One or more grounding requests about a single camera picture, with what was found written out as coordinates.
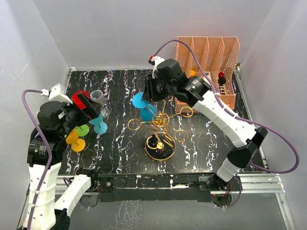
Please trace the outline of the blue wine glass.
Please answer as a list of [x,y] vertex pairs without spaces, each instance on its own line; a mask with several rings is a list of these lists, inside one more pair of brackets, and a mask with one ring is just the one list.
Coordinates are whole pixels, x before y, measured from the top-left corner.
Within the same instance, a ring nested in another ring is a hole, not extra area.
[[108,128],[107,124],[103,122],[102,113],[97,118],[90,120],[89,123],[94,126],[94,132],[99,135],[104,134]]
[[132,99],[132,104],[140,110],[141,119],[143,121],[152,122],[154,115],[157,114],[158,111],[155,106],[142,99],[142,96],[143,92],[137,93]]

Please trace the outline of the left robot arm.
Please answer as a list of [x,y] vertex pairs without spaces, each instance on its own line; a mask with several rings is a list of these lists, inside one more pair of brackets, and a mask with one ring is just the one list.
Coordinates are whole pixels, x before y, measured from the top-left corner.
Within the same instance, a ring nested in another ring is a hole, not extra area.
[[34,116],[22,93],[23,105],[35,128],[31,133],[27,163],[30,182],[28,187],[28,206],[26,217],[19,227],[21,230],[67,230],[71,214],[84,193],[94,191],[99,179],[91,169],[82,169],[74,176],[72,183],[59,199],[55,198],[59,170],[63,152],[68,145],[75,148],[85,146],[76,127],[98,118],[100,104],[92,101],[84,92],[77,92],[70,99],[62,93],[52,95],[50,91],[40,90],[39,94],[49,97]]

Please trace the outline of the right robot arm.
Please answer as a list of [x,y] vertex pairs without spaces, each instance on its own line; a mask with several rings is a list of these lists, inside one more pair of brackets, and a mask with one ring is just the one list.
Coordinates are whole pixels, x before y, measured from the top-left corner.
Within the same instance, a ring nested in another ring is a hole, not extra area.
[[213,175],[214,186],[225,190],[230,186],[231,179],[248,165],[268,131],[241,121],[229,111],[226,104],[215,97],[208,82],[198,76],[187,77],[176,60],[153,57],[149,63],[153,65],[153,72],[145,78],[142,99],[158,102],[173,96],[205,115],[233,143],[234,147]]

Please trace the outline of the clear wine glass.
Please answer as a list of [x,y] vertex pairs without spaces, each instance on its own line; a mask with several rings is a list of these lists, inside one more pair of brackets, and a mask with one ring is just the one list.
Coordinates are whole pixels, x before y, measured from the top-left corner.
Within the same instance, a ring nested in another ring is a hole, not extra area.
[[106,98],[101,90],[94,90],[90,94],[91,100],[101,105],[101,114],[103,118],[110,115],[110,109],[107,107]]

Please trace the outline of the yellow wine glass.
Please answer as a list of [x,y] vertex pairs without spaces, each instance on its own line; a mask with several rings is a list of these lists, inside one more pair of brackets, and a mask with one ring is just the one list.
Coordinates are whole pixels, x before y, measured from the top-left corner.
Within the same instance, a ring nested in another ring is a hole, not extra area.
[[71,133],[66,137],[66,143],[71,146],[71,149],[75,152],[80,152],[85,148],[84,139],[79,138],[77,129],[73,129]]

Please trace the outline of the blue wine glass front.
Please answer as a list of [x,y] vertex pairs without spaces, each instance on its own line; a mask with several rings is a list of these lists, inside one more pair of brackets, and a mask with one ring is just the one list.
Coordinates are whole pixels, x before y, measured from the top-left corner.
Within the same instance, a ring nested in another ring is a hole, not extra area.
[[102,113],[97,118],[90,120],[89,123],[94,126],[94,132],[99,135],[104,134],[108,128],[107,124],[103,122]]

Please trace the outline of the green wine glass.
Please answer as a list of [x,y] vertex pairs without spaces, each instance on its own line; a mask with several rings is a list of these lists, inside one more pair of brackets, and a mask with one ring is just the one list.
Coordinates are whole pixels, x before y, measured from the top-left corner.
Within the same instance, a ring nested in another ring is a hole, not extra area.
[[89,133],[90,128],[89,128],[89,126],[87,124],[85,124],[85,125],[82,125],[82,126],[77,126],[76,130],[77,130],[78,135],[80,137],[84,137],[84,136],[86,136]]

